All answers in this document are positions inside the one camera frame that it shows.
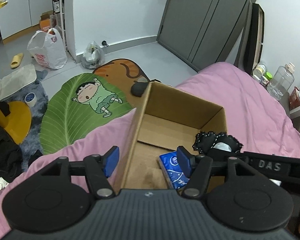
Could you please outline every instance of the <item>pink blanket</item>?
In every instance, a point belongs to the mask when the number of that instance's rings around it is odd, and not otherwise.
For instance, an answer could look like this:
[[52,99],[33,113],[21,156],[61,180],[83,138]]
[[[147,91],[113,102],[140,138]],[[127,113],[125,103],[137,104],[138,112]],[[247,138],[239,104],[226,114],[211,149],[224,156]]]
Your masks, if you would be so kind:
[[[293,128],[283,107],[247,73],[233,65],[213,64],[177,88],[223,106],[228,133],[244,145],[243,151],[300,158],[300,134]],[[87,155],[103,154],[113,145],[123,148],[133,114],[134,110],[96,128],[73,145],[40,157],[27,172],[1,190],[0,238],[10,230],[1,210],[2,199],[8,191],[60,156],[68,156],[70,161],[80,161]],[[115,171],[109,178],[110,183],[114,178]],[[72,177],[72,182],[87,190],[84,177]]]

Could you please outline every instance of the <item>clear plastic water bottle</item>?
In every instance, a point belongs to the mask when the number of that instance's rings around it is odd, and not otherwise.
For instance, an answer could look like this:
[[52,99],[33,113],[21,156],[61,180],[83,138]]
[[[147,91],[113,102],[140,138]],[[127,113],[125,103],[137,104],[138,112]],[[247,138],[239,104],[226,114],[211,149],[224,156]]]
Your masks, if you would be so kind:
[[294,65],[292,63],[280,66],[269,82],[267,90],[276,100],[280,101],[294,82]]

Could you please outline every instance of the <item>yellow slipper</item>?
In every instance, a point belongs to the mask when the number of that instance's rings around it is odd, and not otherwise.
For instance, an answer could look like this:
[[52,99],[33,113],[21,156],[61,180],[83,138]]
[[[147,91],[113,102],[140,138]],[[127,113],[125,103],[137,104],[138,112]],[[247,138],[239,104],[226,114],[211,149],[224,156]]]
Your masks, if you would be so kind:
[[23,53],[19,53],[15,56],[13,56],[12,61],[11,61],[11,68],[14,69],[18,67],[21,63],[21,60],[23,59]]

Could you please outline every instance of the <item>gray door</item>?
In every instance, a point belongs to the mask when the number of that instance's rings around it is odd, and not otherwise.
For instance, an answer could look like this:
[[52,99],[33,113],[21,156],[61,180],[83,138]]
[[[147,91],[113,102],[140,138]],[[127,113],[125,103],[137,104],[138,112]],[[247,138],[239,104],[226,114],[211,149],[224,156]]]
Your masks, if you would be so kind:
[[169,0],[159,37],[165,47],[187,59],[212,0]]
[[197,71],[224,61],[243,28],[238,19],[247,1],[168,0],[158,42]]

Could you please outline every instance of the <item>plastic bag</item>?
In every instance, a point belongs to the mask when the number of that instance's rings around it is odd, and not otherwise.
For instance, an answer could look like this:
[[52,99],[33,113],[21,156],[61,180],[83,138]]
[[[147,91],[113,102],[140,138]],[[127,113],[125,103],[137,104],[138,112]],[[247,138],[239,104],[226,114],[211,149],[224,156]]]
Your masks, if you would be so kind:
[[81,59],[81,64],[85,68],[96,68],[105,63],[105,54],[98,44],[90,42],[84,51]]
[[68,59],[62,38],[55,28],[48,32],[37,31],[29,41],[27,50],[39,65],[52,69],[62,68]]

